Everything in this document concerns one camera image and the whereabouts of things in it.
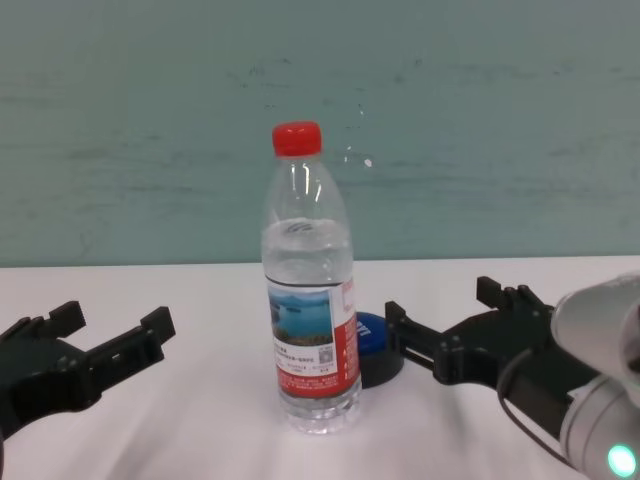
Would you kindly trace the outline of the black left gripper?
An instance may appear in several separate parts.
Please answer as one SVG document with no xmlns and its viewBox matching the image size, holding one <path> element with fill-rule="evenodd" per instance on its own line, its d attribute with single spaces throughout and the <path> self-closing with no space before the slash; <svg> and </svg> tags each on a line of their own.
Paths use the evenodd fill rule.
<svg viewBox="0 0 640 480">
<path fill-rule="evenodd" d="M 78 412 L 111 388 L 162 361 L 175 336 L 170 310 L 156 308 L 140 325 L 88 353 L 60 340 L 85 326 L 78 301 L 49 317 L 23 317 L 1 333 L 1 435 L 7 439 L 50 415 Z"/>
</svg>

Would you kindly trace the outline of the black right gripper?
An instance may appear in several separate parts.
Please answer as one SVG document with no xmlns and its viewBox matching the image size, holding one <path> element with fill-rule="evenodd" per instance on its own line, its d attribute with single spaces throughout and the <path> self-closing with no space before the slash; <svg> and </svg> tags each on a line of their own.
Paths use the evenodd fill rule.
<svg viewBox="0 0 640 480">
<path fill-rule="evenodd" d="M 533 354 L 517 367 L 505 397 L 554 438 L 572 403 L 569 392 L 596 377 L 594 369 L 553 340 L 553 307 L 527 285 L 502 287 L 477 278 L 477 300 L 491 310 L 467 318 L 443 333 L 408 317 L 395 301 L 385 303 L 389 349 L 430 370 L 444 385 L 472 383 L 496 389 L 507 365 L 522 352 Z"/>
</svg>

